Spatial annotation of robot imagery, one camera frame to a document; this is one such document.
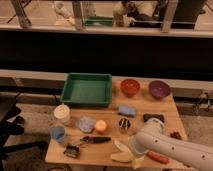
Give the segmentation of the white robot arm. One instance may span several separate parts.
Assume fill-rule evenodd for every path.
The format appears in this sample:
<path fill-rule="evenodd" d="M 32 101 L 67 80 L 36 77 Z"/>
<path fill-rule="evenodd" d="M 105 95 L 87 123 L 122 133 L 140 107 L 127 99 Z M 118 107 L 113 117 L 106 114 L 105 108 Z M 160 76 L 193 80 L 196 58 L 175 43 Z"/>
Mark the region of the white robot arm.
<path fill-rule="evenodd" d="M 146 150 L 166 155 L 199 171 L 213 171 L 213 148 L 178 140 L 163 134 L 164 123 L 150 118 L 128 141 L 133 154 L 141 156 Z"/>

